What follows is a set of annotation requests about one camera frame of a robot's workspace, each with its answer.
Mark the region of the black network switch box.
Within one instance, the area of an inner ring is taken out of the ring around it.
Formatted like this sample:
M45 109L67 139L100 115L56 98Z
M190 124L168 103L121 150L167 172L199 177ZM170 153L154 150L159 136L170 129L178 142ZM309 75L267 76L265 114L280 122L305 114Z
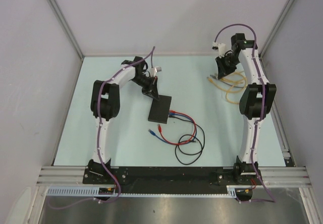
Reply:
M166 124L170 111L172 97L160 95L159 100L153 99L148 115L148 121L159 124Z

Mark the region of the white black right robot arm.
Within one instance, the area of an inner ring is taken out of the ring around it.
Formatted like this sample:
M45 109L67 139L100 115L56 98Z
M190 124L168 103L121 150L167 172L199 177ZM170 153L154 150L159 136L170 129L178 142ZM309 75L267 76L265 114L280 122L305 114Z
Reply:
M235 72L238 64L242 65L247 78L248 85L239 101L243 116L242 145L231 175L240 185L257 183L260 176L257 162L260 129L271 111L277 87L263 72L255 40L247 40L243 33L237 33L231 37L230 52L219 42L214 42L212 48L219 54L216 58L219 79Z

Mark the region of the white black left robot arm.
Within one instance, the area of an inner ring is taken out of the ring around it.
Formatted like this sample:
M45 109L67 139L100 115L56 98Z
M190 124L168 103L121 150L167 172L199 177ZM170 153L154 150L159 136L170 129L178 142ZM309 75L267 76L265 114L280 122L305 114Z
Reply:
M144 58L135 57L133 61L125 60L118 71L108 80L96 80L93 83L90 109L96 120L96 147L93 162L107 164L111 153L107 149L110 125L120 111L120 90L132 81L141 87L143 95L159 101L157 73L161 67L148 67Z

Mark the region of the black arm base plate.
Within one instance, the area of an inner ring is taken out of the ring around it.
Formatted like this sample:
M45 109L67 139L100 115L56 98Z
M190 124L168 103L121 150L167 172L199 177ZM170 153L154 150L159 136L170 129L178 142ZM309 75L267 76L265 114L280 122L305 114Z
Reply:
M227 194L227 186L238 189L260 185L251 168L240 164L233 167L164 167L110 166L90 161L82 183L103 186L103 193L111 193L108 185L122 194L130 195L216 195Z

